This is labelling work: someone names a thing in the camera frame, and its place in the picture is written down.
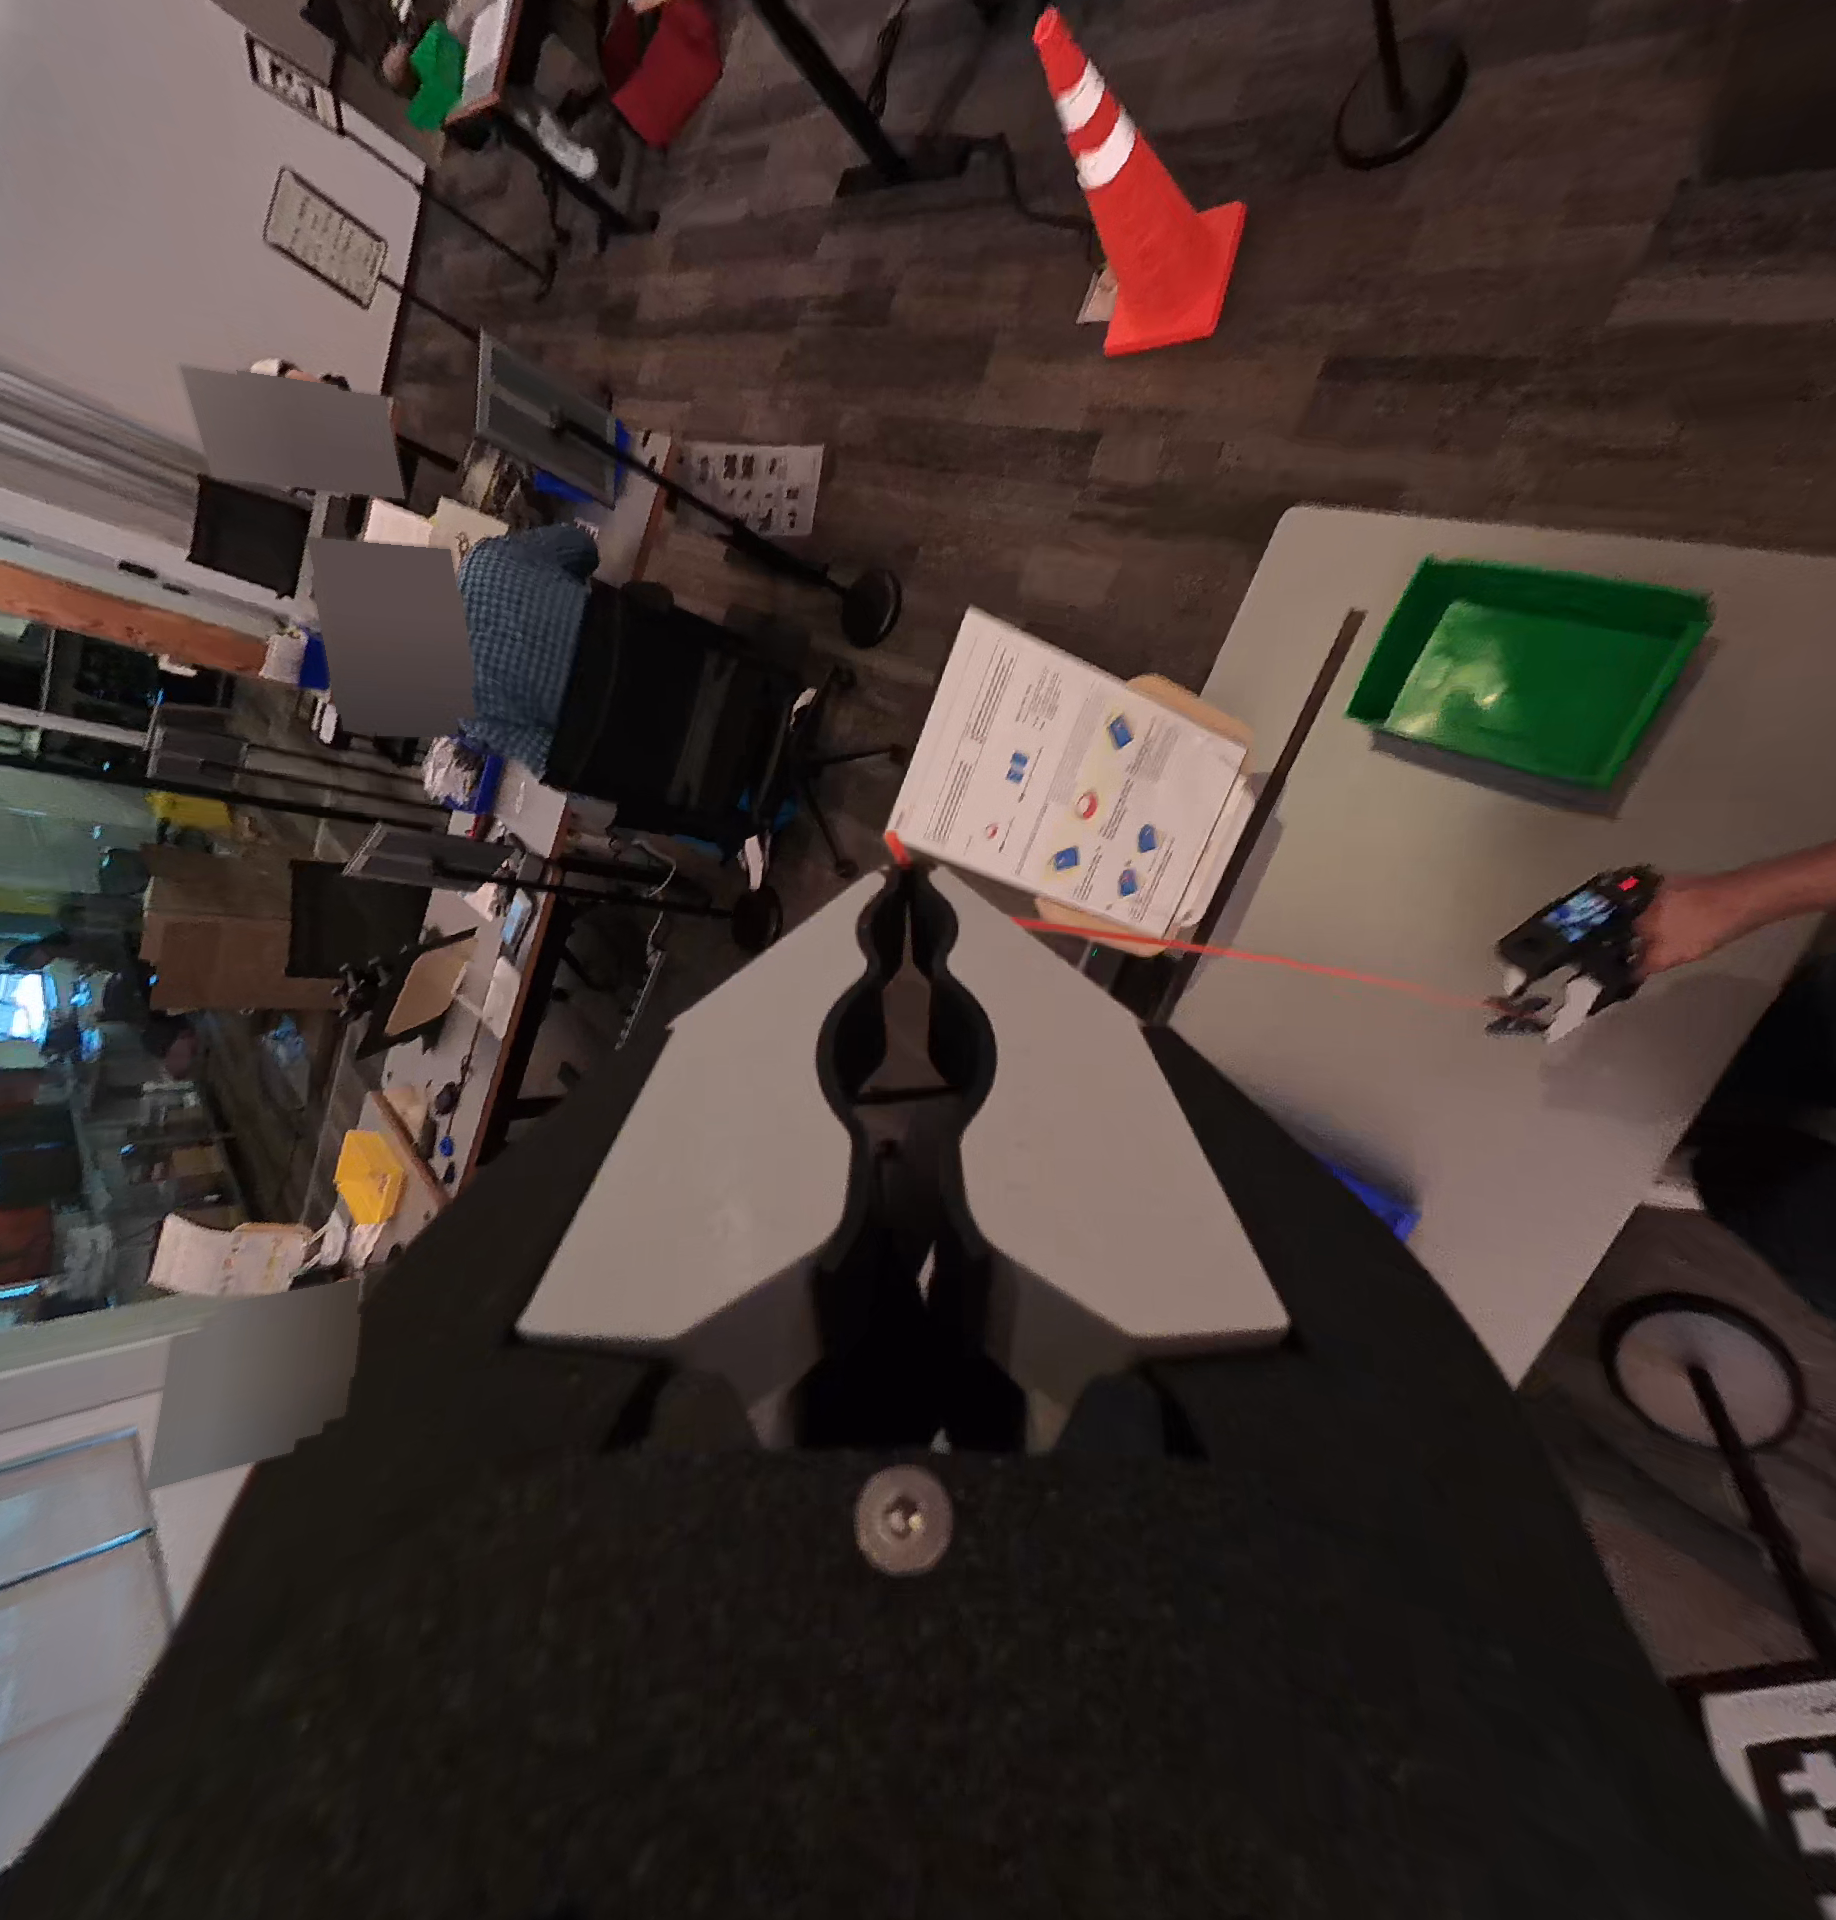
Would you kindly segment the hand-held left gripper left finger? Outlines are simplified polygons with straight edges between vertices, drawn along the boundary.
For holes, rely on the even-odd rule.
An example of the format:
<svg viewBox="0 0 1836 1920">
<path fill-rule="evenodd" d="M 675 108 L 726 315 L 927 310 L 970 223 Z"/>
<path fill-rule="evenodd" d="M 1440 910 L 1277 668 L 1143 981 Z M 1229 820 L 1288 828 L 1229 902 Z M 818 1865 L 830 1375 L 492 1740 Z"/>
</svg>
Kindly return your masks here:
<svg viewBox="0 0 1836 1920">
<path fill-rule="evenodd" d="M 885 1065 L 898 871 L 865 871 L 688 1004 L 610 1139 L 538 1293 L 535 1346 L 717 1375 L 760 1445 L 792 1445 L 818 1364 L 813 1271 L 865 1215 L 858 1089 Z"/>
</svg>

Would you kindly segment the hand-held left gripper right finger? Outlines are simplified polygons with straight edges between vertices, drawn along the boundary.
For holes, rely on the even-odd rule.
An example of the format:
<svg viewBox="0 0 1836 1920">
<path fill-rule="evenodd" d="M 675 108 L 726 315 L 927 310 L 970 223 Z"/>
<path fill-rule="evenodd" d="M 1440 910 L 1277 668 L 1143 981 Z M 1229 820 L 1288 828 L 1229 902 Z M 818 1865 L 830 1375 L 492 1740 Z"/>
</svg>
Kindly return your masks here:
<svg viewBox="0 0 1836 1920">
<path fill-rule="evenodd" d="M 1054 1452 L 1093 1378 L 1143 1364 L 1277 1346 L 1268 1281 L 1135 1012 L 963 879 L 917 871 L 932 997 L 970 1004 L 963 1221 L 986 1247 L 986 1353 Z"/>
</svg>

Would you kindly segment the person's right forearm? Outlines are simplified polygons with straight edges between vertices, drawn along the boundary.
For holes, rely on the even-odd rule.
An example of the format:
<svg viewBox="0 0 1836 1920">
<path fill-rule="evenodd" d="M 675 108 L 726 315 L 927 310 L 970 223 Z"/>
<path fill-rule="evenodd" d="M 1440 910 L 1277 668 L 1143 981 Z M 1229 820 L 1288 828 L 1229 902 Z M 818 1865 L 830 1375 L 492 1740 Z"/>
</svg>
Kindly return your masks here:
<svg viewBox="0 0 1836 1920">
<path fill-rule="evenodd" d="M 1726 889 L 1718 948 L 1746 940 L 1773 921 L 1836 917 L 1836 838 L 1820 838 L 1802 855 L 1746 862 L 1712 879 L 1712 889 Z"/>
</svg>

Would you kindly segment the grey desk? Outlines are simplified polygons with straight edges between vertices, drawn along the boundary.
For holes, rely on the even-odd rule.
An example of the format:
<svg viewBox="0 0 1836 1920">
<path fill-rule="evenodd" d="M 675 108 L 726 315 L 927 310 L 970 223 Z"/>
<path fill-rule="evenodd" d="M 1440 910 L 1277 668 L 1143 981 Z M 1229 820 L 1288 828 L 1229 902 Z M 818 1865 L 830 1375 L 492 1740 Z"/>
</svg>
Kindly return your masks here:
<svg viewBox="0 0 1836 1920">
<path fill-rule="evenodd" d="M 1712 594 L 1718 622 L 1614 788 L 1580 797 L 1350 720 L 1425 557 Z M 1836 838 L 1836 557 L 1299 501 L 1201 682 L 1260 763 L 1277 763 L 1352 606 L 1364 630 L 1201 940 L 1428 997 L 1201 962 L 1169 1023 L 1307 1155 L 1413 1200 L 1413 1259 L 1522 1378 L 1820 917 L 1665 973 L 1568 1042 L 1488 1037 L 1475 997 L 1499 989 L 1499 933 L 1589 871 L 1726 871 Z"/>
</svg>

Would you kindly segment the blue flat object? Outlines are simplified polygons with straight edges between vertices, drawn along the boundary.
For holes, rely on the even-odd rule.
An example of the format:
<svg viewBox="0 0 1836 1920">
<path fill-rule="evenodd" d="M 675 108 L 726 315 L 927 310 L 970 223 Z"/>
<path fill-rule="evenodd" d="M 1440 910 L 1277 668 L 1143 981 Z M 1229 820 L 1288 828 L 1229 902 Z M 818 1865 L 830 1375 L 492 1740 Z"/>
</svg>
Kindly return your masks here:
<svg viewBox="0 0 1836 1920">
<path fill-rule="evenodd" d="M 1317 1162 L 1327 1167 L 1327 1180 L 1344 1180 L 1398 1243 L 1413 1236 L 1425 1204 L 1408 1184 L 1364 1171 L 1359 1162 L 1344 1162 L 1327 1146 L 1317 1146 Z"/>
</svg>

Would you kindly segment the green plastic tray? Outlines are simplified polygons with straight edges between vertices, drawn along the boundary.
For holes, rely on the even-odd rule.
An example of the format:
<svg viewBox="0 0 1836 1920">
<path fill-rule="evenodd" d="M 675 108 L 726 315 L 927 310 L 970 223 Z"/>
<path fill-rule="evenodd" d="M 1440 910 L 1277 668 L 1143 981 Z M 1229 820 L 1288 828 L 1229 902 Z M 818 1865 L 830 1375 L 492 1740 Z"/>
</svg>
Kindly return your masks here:
<svg viewBox="0 0 1836 1920">
<path fill-rule="evenodd" d="M 1609 788 L 1718 606 L 1698 587 L 1425 557 L 1350 720 L 1574 788 Z"/>
</svg>

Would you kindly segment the black stanchion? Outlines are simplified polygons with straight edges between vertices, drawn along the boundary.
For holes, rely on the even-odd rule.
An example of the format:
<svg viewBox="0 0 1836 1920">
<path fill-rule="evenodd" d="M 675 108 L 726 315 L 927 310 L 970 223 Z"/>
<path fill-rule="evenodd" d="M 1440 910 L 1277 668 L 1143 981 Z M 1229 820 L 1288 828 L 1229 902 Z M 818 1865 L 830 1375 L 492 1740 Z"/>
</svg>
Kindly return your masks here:
<svg viewBox="0 0 1836 1920">
<path fill-rule="evenodd" d="M 675 482 L 658 464 L 645 464 L 628 445 L 611 445 L 611 435 L 597 435 L 597 429 L 573 423 L 567 409 L 542 409 L 542 435 L 560 445 L 583 445 L 588 459 L 603 459 L 611 472 L 630 472 L 652 492 L 667 492 L 668 501 L 694 508 L 700 519 L 717 519 L 722 544 L 753 557 L 760 569 L 779 569 L 792 582 L 830 587 L 842 602 L 846 649 L 871 655 L 871 649 L 885 649 L 898 631 L 898 622 L 903 622 L 903 575 L 898 569 L 871 564 L 852 582 L 842 582 L 836 564 L 798 557 L 770 533 L 746 526 L 741 512 L 717 508 L 688 482 Z"/>
<path fill-rule="evenodd" d="M 668 862 L 552 862 L 535 889 L 573 902 L 573 910 L 630 910 L 630 917 L 682 917 L 682 921 L 722 921 L 741 953 L 766 953 L 782 933 L 782 899 L 770 884 L 741 884 L 736 899 L 717 899 Z"/>
<path fill-rule="evenodd" d="M 1469 97 L 1469 46 L 1449 29 L 1404 39 L 1388 0 L 1372 0 L 1372 64 L 1334 108 L 1334 160 L 1383 172 L 1413 160 Z"/>
</svg>

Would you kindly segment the printed instruction sheet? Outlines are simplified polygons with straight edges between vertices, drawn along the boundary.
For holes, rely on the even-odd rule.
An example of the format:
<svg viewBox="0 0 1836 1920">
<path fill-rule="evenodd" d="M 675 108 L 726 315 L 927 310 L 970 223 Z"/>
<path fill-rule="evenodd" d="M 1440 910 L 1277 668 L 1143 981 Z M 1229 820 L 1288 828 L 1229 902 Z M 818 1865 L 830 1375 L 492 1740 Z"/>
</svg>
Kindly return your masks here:
<svg viewBox="0 0 1836 1920">
<path fill-rule="evenodd" d="M 1229 739 L 963 606 L 885 838 L 1168 933 L 1236 778 Z"/>
</svg>

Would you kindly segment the black office chair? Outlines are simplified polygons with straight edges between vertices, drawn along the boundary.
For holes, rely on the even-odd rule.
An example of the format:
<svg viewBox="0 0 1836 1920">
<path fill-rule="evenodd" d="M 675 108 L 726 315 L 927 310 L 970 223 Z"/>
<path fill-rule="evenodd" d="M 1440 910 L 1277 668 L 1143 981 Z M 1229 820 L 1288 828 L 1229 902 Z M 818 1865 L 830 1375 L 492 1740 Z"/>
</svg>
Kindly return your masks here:
<svg viewBox="0 0 1836 1920">
<path fill-rule="evenodd" d="M 628 834 L 717 844 L 760 879 L 792 820 L 813 820 L 842 879 L 858 862 L 818 808 L 830 715 L 858 688 L 852 668 L 810 677 L 800 649 L 736 631 L 667 587 L 597 582 L 573 655 L 573 682 L 542 747 L 542 785 L 611 808 Z"/>
</svg>

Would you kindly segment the white-topped round stand base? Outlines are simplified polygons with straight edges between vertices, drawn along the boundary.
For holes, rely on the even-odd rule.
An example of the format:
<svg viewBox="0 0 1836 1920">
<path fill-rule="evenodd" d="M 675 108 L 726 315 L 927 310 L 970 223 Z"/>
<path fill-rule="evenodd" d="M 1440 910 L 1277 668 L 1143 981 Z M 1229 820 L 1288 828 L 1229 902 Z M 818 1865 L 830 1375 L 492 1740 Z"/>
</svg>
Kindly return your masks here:
<svg viewBox="0 0 1836 1920">
<path fill-rule="evenodd" d="M 1836 1672 L 1836 1620 L 1773 1503 L 1762 1455 L 1802 1420 L 1791 1346 L 1746 1310 L 1707 1293 L 1640 1293 L 1599 1328 L 1603 1386 L 1660 1437 L 1712 1452 L 1742 1502 L 1746 1536 L 1808 1652 Z"/>
</svg>

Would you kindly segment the printed paper sheet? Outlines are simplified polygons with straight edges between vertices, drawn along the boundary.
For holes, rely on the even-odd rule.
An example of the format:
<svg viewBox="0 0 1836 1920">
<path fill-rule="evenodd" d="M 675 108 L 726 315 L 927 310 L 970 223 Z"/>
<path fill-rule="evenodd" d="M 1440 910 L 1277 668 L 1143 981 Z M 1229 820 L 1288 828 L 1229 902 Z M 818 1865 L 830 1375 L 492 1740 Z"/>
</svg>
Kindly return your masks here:
<svg viewBox="0 0 1836 1920">
<path fill-rule="evenodd" d="M 770 542 L 813 533 L 818 464 L 830 445 L 726 445 L 726 440 L 675 445 L 682 492 Z"/>
</svg>

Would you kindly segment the black and white marker sheet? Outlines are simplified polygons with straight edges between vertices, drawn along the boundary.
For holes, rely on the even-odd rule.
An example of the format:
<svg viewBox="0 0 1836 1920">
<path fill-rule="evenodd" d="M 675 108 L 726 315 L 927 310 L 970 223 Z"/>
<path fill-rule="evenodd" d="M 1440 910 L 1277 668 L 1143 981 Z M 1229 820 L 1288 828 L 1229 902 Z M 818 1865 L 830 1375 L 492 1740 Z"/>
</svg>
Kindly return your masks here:
<svg viewBox="0 0 1836 1920">
<path fill-rule="evenodd" d="M 1836 1920 L 1836 1665 L 1726 1672 L 1683 1693 L 1726 1780 Z"/>
</svg>

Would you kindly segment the orange traffic cone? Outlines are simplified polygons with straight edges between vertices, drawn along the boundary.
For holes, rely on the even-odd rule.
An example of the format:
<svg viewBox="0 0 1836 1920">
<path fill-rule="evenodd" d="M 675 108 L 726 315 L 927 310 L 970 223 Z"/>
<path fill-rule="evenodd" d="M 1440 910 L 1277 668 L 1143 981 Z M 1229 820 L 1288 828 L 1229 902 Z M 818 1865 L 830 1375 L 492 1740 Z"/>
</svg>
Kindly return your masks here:
<svg viewBox="0 0 1836 1920">
<path fill-rule="evenodd" d="M 1104 69 L 1074 39 L 1066 15 L 1033 20 L 1033 58 L 1093 204 L 1116 310 L 1104 360 L 1198 348 L 1223 329 L 1245 204 L 1189 204 L 1135 111 L 1110 97 Z"/>
</svg>

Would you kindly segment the red bag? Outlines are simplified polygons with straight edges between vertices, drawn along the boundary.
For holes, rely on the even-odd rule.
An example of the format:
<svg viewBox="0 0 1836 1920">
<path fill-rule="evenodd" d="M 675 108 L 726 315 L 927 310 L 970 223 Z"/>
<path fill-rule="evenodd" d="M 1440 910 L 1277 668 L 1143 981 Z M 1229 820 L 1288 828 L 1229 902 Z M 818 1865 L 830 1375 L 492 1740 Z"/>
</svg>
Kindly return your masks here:
<svg viewBox="0 0 1836 1920">
<path fill-rule="evenodd" d="M 603 90 L 611 119 L 668 149 L 726 69 L 726 9 L 717 0 L 623 0 L 603 29 Z"/>
</svg>

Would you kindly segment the green cloth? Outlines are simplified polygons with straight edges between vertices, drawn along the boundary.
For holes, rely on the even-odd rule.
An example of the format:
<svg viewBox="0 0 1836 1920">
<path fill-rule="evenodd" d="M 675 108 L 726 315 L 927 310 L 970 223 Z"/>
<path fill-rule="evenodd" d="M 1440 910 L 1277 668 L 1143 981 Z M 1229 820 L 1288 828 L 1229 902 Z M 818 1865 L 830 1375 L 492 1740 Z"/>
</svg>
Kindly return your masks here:
<svg viewBox="0 0 1836 1920">
<path fill-rule="evenodd" d="M 401 39 L 401 97 L 414 131 L 446 131 L 466 102 L 466 64 L 466 39 L 446 20 Z"/>
</svg>

